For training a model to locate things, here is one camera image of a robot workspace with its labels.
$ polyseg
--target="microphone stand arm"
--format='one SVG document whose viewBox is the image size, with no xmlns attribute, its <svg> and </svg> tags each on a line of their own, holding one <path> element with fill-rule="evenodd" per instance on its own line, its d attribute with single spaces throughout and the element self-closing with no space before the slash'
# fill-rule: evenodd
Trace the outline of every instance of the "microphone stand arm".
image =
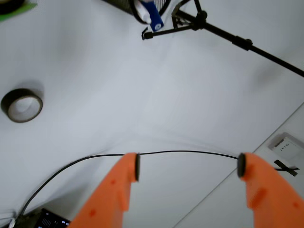
<svg viewBox="0 0 304 228">
<path fill-rule="evenodd" d="M 185 31 L 185 30 L 189 30 L 192 29 L 194 31 L 199 30 L 199 29 L 205 29 L 208 30 L 209 32 L 212 32 L 213 34 L 216 34 L 230 42 L 232 42 L 232 44 L 246 50 L 246 51 L 253 51 L 265 58 L 268 58 L 269 60 L 295 72 L 296 74 L 304 77 L 304 71 L 302 71 L 301 69 L 253 46 L 253 42 L 250 39 L 244 39 L 242 37 L 239 36 L 235 36 L 231 33 L 228 33 L 222 29 L 219 29 L 209 23 L 207 23 L 206 19 L 207 19 L 207 12 L 203 11 L 200 7 L 200 2 L 199 0 L 194 0 L 196 8 L 197 8 L 197 15 L 196 17 L 180 10 L 180 7 L 184 4 L 186 4 L 187 2 L 189 2 L 190 0 L 183 0 L 180 3 L 178 3 L 176 5 L 176 7 L 174 8 L 173 12 L 172 12 L 172 22 L 173 22 L 173 29 L 169 29 L 169 30 L 164 30 L 164 31 L 159 31 L 159 32 L 146 32 L 148 28 L 146 28 L 143 32 L 142 32 L 142 39 L 152 39 L 155 36 L 160 36 L 160 35 L 165 35 L 165 34 L 170 34 L 170 33 L 174 33 L 174 32 L 180 32 L 180 31 Z M 183 27 L 178 27 L 178 24 L 188 24 L 187 26 L 183 26 Z"/>
</svg>

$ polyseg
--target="green tape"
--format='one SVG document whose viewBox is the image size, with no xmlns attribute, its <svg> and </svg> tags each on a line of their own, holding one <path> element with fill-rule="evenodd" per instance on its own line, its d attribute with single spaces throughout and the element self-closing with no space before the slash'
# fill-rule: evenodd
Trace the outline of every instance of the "green tape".
<svg viewBox="0 0 304 228">
<path fill-rule="evenodd" d="M 14 12 L 11 12 L 11 13 L 8 13 L 8 14 L 5 14 L 5 15 L 0 15 L 0 21 L 9 19 L 9 18 L 17 16 L 17 15 L 19 15 L 21 13 L 29 11 L 32 8 L 34 8 L 35 6 L 37 6 L 37 3 L 31 3 L 31 2 L 25 3 L 23 6 L 21 6 L 19 9 L 17 9 Z"/>
</svg>

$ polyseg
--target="black tape roll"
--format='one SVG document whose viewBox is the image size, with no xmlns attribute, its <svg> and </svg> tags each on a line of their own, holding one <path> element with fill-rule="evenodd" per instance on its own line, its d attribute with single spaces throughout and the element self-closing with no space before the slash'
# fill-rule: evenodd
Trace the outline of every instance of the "black tape roll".
<svg viewBox="0 0 304 228">
<path fill-rule="evenodd" d="M 25 0 L 0 0 L 0 15 L 19 9 Z"/>
<path fill-rule="evenodd" d="M 34 119 L 42 109 L 40 97 L 29 89 L 15 89 L 1 101 L 1 109 L 11 121 L 24 123 Z"/>
</svg>

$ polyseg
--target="small white label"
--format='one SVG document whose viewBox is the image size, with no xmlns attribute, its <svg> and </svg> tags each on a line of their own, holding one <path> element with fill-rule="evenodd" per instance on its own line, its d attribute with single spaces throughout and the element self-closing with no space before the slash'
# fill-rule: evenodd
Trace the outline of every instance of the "small white label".
<svg viewBox="0 0 304 228">
<path fill-rule="evenodd" d="M 161 24 L 157 24 L 157 25 L 155 25 L 154 29 L 155 29 L 155 30 L 159 30 L 161 27 L 162 27 Z"/>
</svg>

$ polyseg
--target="white backdrop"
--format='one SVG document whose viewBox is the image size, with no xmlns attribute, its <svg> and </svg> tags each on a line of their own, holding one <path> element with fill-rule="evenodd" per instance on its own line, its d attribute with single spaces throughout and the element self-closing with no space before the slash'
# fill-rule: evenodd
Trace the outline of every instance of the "white backdrop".
<svg viewBox="0 0 304 228">
<path fill-rule="evenodd" d="M 303 1 L 201 3 L 209 23 L 304 68 Z M 144 28 L 98 0 L 39 1 L 0 24 L 0 97 L 27 87 L 44 101 L 28 123 L 0 113 L 1 211 L 19 210 L 49 175 L 89 154 L 251 152 L 304 101 L 303 78 L 207 31 L 142 41 Z M 114 162 L 71 168 L 29 210 L 49 202 L 72 219 Z M 125 227 L 174 226 L 235 166 L 207 155 L 144 157 Z"/>
</svg>

